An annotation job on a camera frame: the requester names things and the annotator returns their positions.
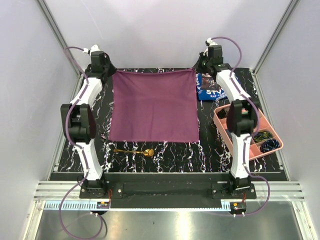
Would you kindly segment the magenta cloth napkin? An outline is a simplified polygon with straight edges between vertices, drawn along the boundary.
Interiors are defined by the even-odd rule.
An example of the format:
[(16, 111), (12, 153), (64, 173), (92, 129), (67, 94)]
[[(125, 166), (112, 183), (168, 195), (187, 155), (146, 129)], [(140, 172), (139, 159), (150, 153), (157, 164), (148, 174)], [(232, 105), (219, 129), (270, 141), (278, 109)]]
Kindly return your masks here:
[(117, 71), (108, 139), (114, 142), (199, 141), (196, 73)]

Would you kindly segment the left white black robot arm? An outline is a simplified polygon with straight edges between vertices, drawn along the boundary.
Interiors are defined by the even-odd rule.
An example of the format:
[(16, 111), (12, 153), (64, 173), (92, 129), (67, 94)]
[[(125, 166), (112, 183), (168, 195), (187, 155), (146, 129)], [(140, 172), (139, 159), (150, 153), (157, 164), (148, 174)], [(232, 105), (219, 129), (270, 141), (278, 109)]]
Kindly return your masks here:
[(86, 70), (79, 69), (84, 81), (77, 95), (70, 103), (60, 107), (63, 133), (76, 149), (83, 166), (83, 179), (79, 182), (82, 191), (90, 191), (95, 197), (103, 198), (108, 193), (108, 186), (95, 149), (97, 126), (92, 106), (108, 77), (117, 69), (108, 54), (97, 45), (90, 49), (76, 49), (89, 54), (91, 63)]

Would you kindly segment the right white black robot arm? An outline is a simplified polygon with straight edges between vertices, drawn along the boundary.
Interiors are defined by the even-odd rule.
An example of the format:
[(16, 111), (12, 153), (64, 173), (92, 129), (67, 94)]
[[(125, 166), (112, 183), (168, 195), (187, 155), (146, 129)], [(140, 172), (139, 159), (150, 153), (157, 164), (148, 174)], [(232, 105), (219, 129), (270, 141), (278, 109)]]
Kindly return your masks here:
[(229, 64), (224, 63), (222, 46), (207, 43), (194, 68), (198, 73), (209, 74), (224, 90), (230, 102), (226, 119), (232, 139), (232, 165), (227, 182), (227, 192), (239, 198), (251, 186), (249, 171), (250, 143), (254, 129), (260, 126), (259, 111), (252, 98), (237, 81)]

